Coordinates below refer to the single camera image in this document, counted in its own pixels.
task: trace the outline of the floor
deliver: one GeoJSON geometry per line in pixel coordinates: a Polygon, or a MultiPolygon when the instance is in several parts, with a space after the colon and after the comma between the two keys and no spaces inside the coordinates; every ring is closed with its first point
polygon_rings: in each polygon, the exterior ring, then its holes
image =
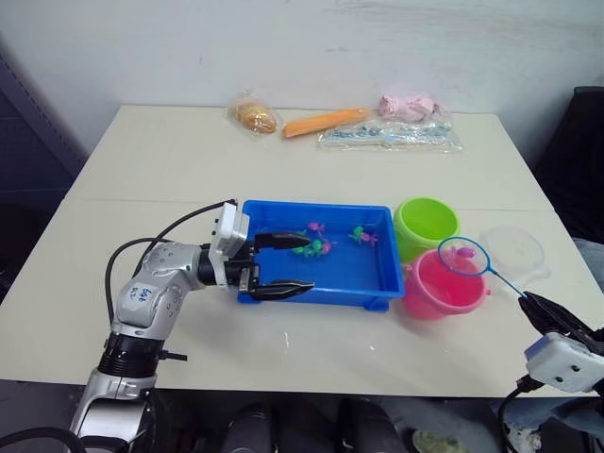
{"type": "MultiPolygon", "coordinates": [[[[81,386],[0,380],[0,436],[18,429],[39,426],[69,427],[81,395],[81,386]]],[[[335,422],[342,400],[339,394],[275,394],[251,392],[166,391],[166,398],[185,408],[183,417],[206,432],[224,431],[242,407],[265,402],[283,413],[289,405],[310,403],[327,420],[335,422]]],[[[485,399],[412,398],[368,396],[391,417],[397,431],[410,428],[455,436],[471,452],[500,453],[495,417],[485,399]]],[[[556,422],[544,428],[543,452],[586,451],[580,433],[556,422]]],[[[28,441],[3,450],[8,453],[54,453],[55,441],[28,441]]]]}

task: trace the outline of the plastic bag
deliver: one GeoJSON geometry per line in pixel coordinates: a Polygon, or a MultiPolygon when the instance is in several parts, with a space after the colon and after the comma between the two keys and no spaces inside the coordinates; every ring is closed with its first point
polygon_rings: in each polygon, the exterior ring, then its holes
{"type": "Polygon", "coordinates": [[[273,110],[249,92],[243,92],[235,99],[226,116],[239,127],[258,136],[272,134],[279,124],[273,110]]]}
{"type": "Polygon", "coordinates": [[[459,152],[460,139],[448,121],[431,117],[420,123],[376,118],[351,126],[334,127],[319,137],[325,148],[403,150],[414,152],[459,152]]]}

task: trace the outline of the white table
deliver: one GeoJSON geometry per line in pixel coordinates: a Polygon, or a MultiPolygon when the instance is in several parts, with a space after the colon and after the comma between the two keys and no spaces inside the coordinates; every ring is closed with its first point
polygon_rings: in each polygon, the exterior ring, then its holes
{"type": "MultiPolygon", "coordinates": [[[[473,143],[459,155],[357,153],[354,159],[318,150],[308,138],[250,141],[228,123],[223,127],[223,121],[222,113],[212,109],[121,110],[0,307],[0,378],[84,383],[108,335],[102,279],[113,249],[157,233],[200,204],[230,196],[375,203],[392,209],[407,196],[438,196],[457,209],[462,232],[470,237],[504,224],[538,237],[552,274],[528,289],[563,303],[593,327],[604,324],[604,296],[494,116],[456,116],[456,124],[464,124],[461,139],[473,143]],[[163,133],[159,124],[167,127],[163,133]],[[171,139],[164,134],[176,130],[176,142],[168,146],[171,139]],[[293,162],[304,164],[308,172],[296,172],[293,162]],[[375,168],[364,190],[351,178],[356,174],[353,162],[375,168]],[[381,175],[397,173],[395,165],[406,177],[393,195],[393,185],[381,175]],[[291,169],[287,177],[278,173],[279,166],[291,169]],[[432,184],[412,170],[429,166],[441,176],[432,184]],[[513,184],[493,197],[475,190],[464,196],[460,184],[451,183],[461,169],[476,174],[481,184],[488,176],[492,185],[503,183],[502,173],[513,184]],[[327,188],[335,178],[345,180],[336,193],[327,188]]],[[[474,182],[472,178],[462,186],[474,182]]],[[[206,242],[213,218],[195,218],[171,238],[206,242]]],[[[118,262],[115,291],[128,279],[137,252],[124,253],[118,262]]],[[[471,314],[421,322],[396,302],[388,313],[287,302],[247,306],[233,294],[208,288],[189,294],[167,342],[170,350],[188,354],[189,361],[161,363],[158,385],[502,396],[526,372],[523,351],[538,336],[513,297],[502,292],[471,314]]],[[[548,388],[535,393],[558,394],[548,388]]]]}

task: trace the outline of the black cable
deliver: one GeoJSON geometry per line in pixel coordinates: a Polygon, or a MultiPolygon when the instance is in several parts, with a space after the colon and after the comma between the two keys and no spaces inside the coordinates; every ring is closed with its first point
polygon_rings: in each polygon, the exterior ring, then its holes
{"type": "Polygon", "coordinates": [[[66,445],[71,453],[86,453],[82,441],[72,431],[63,428],[32,428],[13,432],[0,439],[0,448],[29,439],[40,438],[55,439],[66,445]]]}
{"type": "Polygon", "coordinates": [[[167,239],[162,238],[140,238],[133,241],[128,241],[120,245],[111,255],[109,261],[107,261],[107,268],[105,269],[105,300],[107,301],[107,313],[109,315],[109,325],[113,322],[113,299],[111,297],[111,271],[113,270],[113,263],[117,259],[118,255],[124,250],[137,243],[169,243],[167,239]]]}
{"type": "MultiPolygon", "coordinates": [[[[194,210],[193,212],[189,212],[187,215],[184,215],[184,216],[180,217],[178,220],[176,220],[175,222],[173,222],[172,224],[170,224],[169,226],[167,226],[160,234],[158,234],[157,238],[158,239],[163,238],[166,234],[168,234],[174,228],[178,227],[183,222],[186,222],[187,220],[191,219],[195,215],[203,214],[204,212],[208,212],[209,210],[216,210],[218,208],[221,208],[225,203],[230,203],[232,205],[237,206],[237,201],[234,198],[231,198],[230,200],[220,201],[218,203],[214,203],[213,205],[206,206],[206,207],[201,208],[199,210],[194,210]]],[[[158,242],[159,241],[152,242],[144,250],[143,255],[141,256],[141,259],[139,260],[139,263],[136,265],[136,268],[134,269],[134,274],[132,275],[133,277],[136,276],[139,273],[139,271],[141,270],[141,267],[143,266],[143,258],[144,258],[144,256],[147,253],[149,253],[151,251],[151,249],[153,247],[155,247],[158,242]]]]}
{"type": "Polygon", "coordinates": [[[533,390],[541,389],[543,386],[544,384],[542,382],[533,379],[530,377],[530,375],[524,375],[516,381],[516,389],[506,396],[501,403],[501,406],[499,406],[499,410],[497,411],[497,420],[499,421],[499,432],[501,434],[501,440],[504,444],[505,453],[508,453],[508,449],[511,451],[511,453],[518,453],[518,450],[516,450],[510,442],[508,433],[506,432],[505,412],[508,405],[518,395],[527,394],[533,390]]]}

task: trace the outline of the robotic arm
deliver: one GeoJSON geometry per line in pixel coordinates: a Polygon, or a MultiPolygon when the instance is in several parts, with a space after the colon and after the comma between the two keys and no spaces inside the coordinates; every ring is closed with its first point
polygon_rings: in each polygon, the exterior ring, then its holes
{"type": "Polygon", "coordinates": [[[234,286],[253,299],[276,300],[313,287],[313,283],[298,280],[260,285],[260,266],[254,256],[262,248],[294,248],[309,240],[293,233],[265,233],[248,241],[248,224],[247,215],[224,204],[211,243],[159,244],[119,292],[105,350],[91,372],[71,425],[89,451],[126,451],[145,433],[144,419],[153,410],[149,398],[159,361],[187,359],[163,346],[189,291],[209,285],[234,286]]]}

